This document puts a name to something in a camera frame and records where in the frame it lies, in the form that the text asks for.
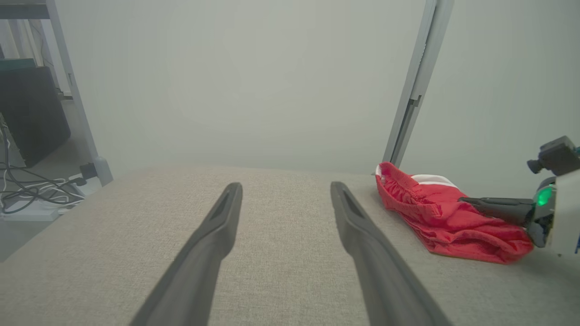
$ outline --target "fabric texture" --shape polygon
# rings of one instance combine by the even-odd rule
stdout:
[[[244,199],[210,325],[364,325],[330,182],[345,183],[453,325],[574,325],[580,260],[511,265],[432,255],[386,211],[375,177],[168,165],[114,180],[0,263],[0,325],[124,325],[231,182]]]
[[[528,254],[534,245],[525,231],[501,219],[483,216],[455,185],[413,177],[390,162],[379,165],[376,185],[385,208],[397,211],[433,253],[508,264]]]

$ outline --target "white wall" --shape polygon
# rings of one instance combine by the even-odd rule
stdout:
[[[370,174],[424,7],[56,0],[96,148],[115,177],[181,160]]]
[[[580,146],[580,1],[456,0],[403,156],[474,197],[530,197],[550,176],[526,161]]]

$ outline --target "white cable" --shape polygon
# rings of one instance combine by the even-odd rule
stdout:
[[[6,137],[6,141],[8,142],[8,150],[10,150],[10,140],[8,139],[8,137]],[[4,188],[2,188],[2,192],[0,193],[0,207],[4,208],[4,204],[2,203],[2,197],[4,196],[4,191],[6,191],[6,187],[8,186],[8,182],[6,181],[6,172],[8,172],[8,164],[10,164],[10,162],[6,162],[6,169],[4,170]]]
[[[58,186],[62,186],[63,184],[66,183],[66,180],[64,180],[64,179],[55,179],[54,181],[55,181],[55,183]],[[41,185],[45,184],[46,186],[38,189],[37,194],[38,195],[41,195],[41,194],[45,193],[47,190],[49,190],[51,187],[54,187],[55,183],[52,183],[52,182],[42,182],[42,183],[37,183],[37,184],[31,184],[30,186],[27,186],[26,189],[30,189],[32,187],[38,187],[38,186],[41,186]],[[25,199],[26,198],[33,198],[33,196],[24,195],[24,194],[20,194],[19,197],[20,198],[25,198]]]
[[[45,204],[48,207],[51,207],[51,208],[53,208],[53,207],[54,208],[59,208],[59,207],[67,207],[67,206],[71,206],[71,205],[72,206],[76,206],[76,205],[82,203],[83,200],[74,201],[74,202],[71,202],[71,203],[68,203],[68,204],[61,204],[61,205],[56,205],[56,204],[53,204],[51,202],[47,202],[47,201],[44,201],[44,200],[39,200],[39,201],[42,202],[43,204]]]

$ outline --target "power strip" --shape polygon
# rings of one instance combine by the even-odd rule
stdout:
[[[77,175],[70,176],[68,179],[74,180],[76,178],[82,178],[82,174],[79,173]],[[79,195],[84,197],[88,197],[89,195],[102,188],[101,181],[96,176],[90,179],[86,179],[86,184],[83,186],[77,186],[75,183],[73,183],[72,186],[75,188]]]
[[[7,211],[14,211],[15,209],[22,208],[28,204],[28,200],[20,200],[14,203],[14,205],[7,208]],[[52,222],[59,217],[59,209],[56,207],[50,207],[46,204],[40,203],[38,201],[33,201],[27,208],[24,208],[20,212],[2,215],[5,221],[19,221],[19,222]]]

